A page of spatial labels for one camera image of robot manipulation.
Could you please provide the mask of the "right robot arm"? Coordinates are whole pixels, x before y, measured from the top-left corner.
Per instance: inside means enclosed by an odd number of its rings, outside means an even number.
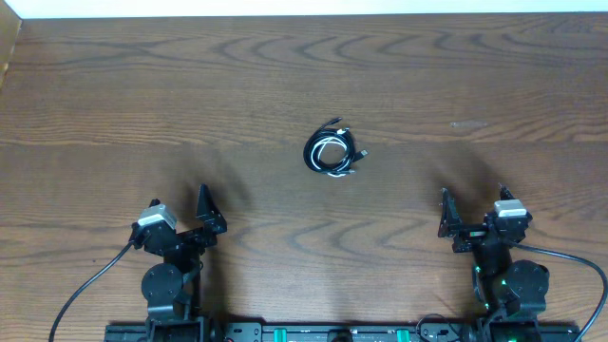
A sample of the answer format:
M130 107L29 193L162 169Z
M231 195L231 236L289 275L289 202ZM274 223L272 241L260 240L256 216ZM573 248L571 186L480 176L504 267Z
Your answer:
M474 293L485 317L462 328L463 341L541 341L537 317L546 310L548 270L533 261L512 259L510 249L525 238L531 214L506 186L481 223L465 223L455 199L442 190L438 236L451 238L452 251L473 255Z

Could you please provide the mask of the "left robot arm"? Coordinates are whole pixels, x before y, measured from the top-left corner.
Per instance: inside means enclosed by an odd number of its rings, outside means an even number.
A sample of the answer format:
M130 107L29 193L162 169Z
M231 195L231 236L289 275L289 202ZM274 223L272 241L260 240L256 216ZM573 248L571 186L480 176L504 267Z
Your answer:
M212 335L208 319L199 313L200 257L218 244L227 222L205 184L199 188L196 219L201 227L179 233L176 216L153 199L132 224L133 247L162 258L142 277L147 341L207 341Z

